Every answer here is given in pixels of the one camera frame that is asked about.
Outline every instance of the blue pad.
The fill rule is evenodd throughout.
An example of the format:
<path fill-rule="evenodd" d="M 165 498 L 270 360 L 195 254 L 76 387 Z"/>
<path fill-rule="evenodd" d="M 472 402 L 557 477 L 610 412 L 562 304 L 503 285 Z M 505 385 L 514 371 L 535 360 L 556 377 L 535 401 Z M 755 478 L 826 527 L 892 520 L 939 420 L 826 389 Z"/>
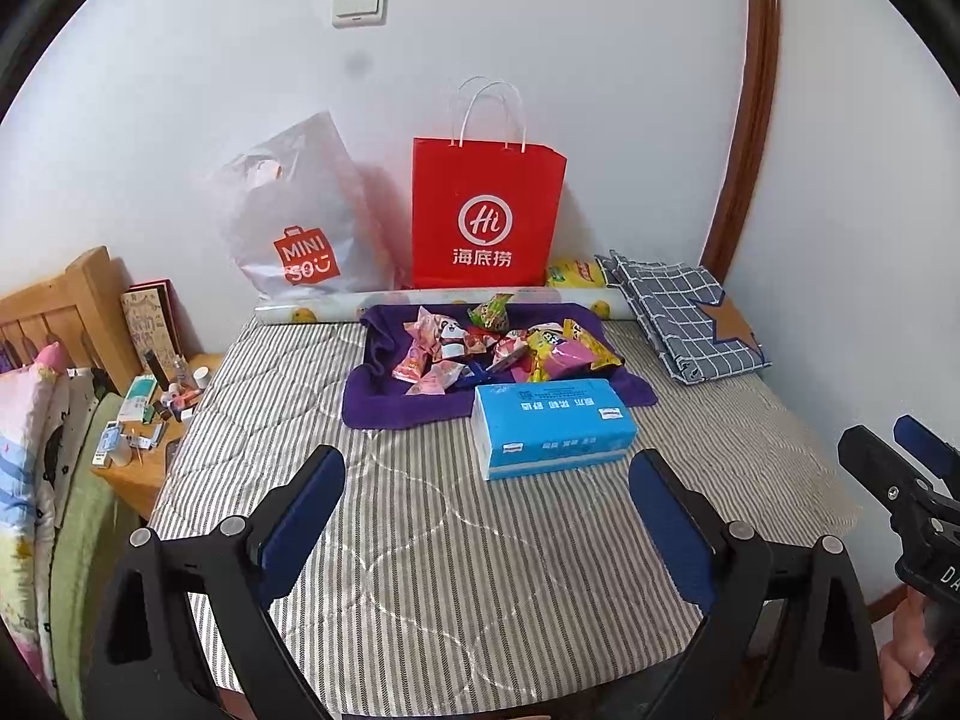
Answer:
<path fill-rule="evenodd" d="M 714 599 L 712 551 L 643 452 L 630 463 L 630 498 L 680 597 L 708 614 Z"/>
<path fill-rule="evenodd" d="M 330 449 L 264 544 L 260 604 L 266 610 L 273 600 L 290 594 L 344 491 L 346 477 L 343 455 Z"/>
<path fill-rule="evenodd" d="M 940 479 L 949 476 L 957 462 L 956 451 L 910 415 L 896 420 L 894 441 Z"/>

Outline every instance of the purple towel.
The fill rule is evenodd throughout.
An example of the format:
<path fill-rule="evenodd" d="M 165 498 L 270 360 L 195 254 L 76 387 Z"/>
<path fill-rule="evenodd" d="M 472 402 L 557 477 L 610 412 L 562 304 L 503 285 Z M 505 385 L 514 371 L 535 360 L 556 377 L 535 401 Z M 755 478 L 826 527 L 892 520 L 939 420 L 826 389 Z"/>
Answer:
<path fill-rule="evenodd" d="M 425 306 L 433 314 L 446 314 L 463 327 L 470 322 L 469 306 Z M 413 341 L 405 322 L 416 319 L 418 306 L 373 306 L 360 322 L 367 326 L 363 364 L 357 365 L 347 377 L 344 388 L 344 424 L 347 427 L 402 429 L 469 416 L 473 411 L 473 390 L 448 392 L 445 395 L 410 395 L 407 382 L 392 378 L 391 371 L 406 357 Z M 517 303 L 507 307 L 511 327 L 531 327 L 544 322 L 574 319 L 609 347 L 603 335 L 603 324 L 596 314 L 576 303 Z M 511 372 L 503 371 L 491 378 L 492 382 L 511 382 Z M 626 406 L 652 406 L 656 395 L 640 376 L 627 372 L 622 365 L 608 375 L 611 386 Z"/>

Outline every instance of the gray striped mattress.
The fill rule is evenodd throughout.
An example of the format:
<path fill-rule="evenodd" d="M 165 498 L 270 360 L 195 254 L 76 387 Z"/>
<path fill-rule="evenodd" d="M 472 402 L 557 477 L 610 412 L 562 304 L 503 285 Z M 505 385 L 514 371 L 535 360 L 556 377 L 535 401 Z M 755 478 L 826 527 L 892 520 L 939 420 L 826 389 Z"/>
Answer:
<path fill-rule="evenodd" d="M 633 409 L 656 447 L 724 519 L 810 544 L 856 507 L 760 378 L 671 381 L 633 322 L 613 346 L 659 404 Z M 157 501 L 162 538 L 210 531 L 286 483 L 319 443 L 347 488 L 293 592 L 271 608 L 335 712 L 430 715 L 515 707 L 677 654 L 700 621 L 677 594 L 627 492 L 626 460 L 487 483 L 467 420 L 354 431 L 340 418 L 360 324 L 248 325 Z M 239 690 L 205 598 L 192 599 L 214 680 Z"/>

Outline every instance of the pink snack package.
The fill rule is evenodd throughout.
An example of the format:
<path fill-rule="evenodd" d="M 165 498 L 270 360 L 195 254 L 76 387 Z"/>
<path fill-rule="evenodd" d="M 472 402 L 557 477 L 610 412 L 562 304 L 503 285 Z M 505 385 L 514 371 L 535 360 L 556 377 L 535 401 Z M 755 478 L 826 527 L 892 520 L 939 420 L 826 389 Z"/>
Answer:
<path fill-rule="evenodd" d="M 493 348 L 493 363 L 487 370 L 491 373 L 505 370 L 520 360 L 526 353 L 527 331 L 511 330 L 496 343 Z"/>
<path fill-rule="evenodd" d="M 410 351 L 407 352 L 407 356 L 397 364 L 394 372 L 390 375 L 402 382 L 416 384 L 424 376 L 428 357 L 426 350 L 414 341 L 410 344 Z"/>
<path fill-rule="evenodd" d="M 549 379 L 563 379 L 589 367 L 596 360 L 597 356 L 587 349 L 587 346 L 570 338 L 554 346 L 553 350 L 542 358 L 541 366 Z"/>
<path fill-rule="evenodd" d="M 424 306 L 416 312 L 416 322 L 405 322 L 403 329 L 411 338 L 426 351 L 434 360 L 440 359 L 440 324 L 439 317 L 431 314 Z"/>
<path fill-rule="evenodd" d="M 530 381 L 530 373 L 534 367 L 534 355 L 524 354 L 510 368 L 510 372 L 517 384 L 526 384 Z"/>
<path fill-rule="evenodd" d="M 466 366 L 462 362 L 440 360 L 406 392 L 408 395 L 442 395 L 452 385 Z"/>

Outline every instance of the white plastic bag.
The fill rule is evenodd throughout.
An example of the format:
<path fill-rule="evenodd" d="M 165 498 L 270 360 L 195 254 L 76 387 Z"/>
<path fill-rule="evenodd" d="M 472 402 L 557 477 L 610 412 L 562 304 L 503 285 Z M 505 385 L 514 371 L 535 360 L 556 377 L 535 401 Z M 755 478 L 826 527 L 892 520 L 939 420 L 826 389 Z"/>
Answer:
<path fill-rule="evenodd" d="M 394 266 L 328 112 L 213 176 L 230 256 L 270 300 L 390 290 Z"/>

